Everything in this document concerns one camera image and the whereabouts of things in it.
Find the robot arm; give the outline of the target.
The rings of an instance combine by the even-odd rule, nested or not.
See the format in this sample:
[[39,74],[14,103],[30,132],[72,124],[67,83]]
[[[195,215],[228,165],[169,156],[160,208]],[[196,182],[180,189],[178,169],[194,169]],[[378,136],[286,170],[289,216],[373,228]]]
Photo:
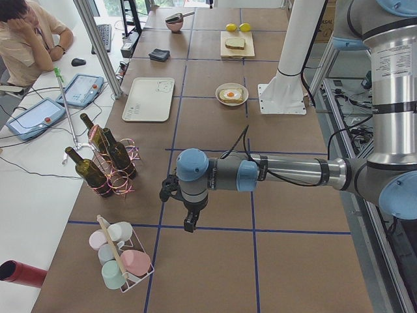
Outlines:
[[248,192],[259,181],[332,186],[403,220],[416,218],[416,2],[339,1],[334,42],[371,52],[373,152],[367,158],[297,160],[230,152],[209,158],[187,149],[177,158],[176,198],[196,228],[209,190]]

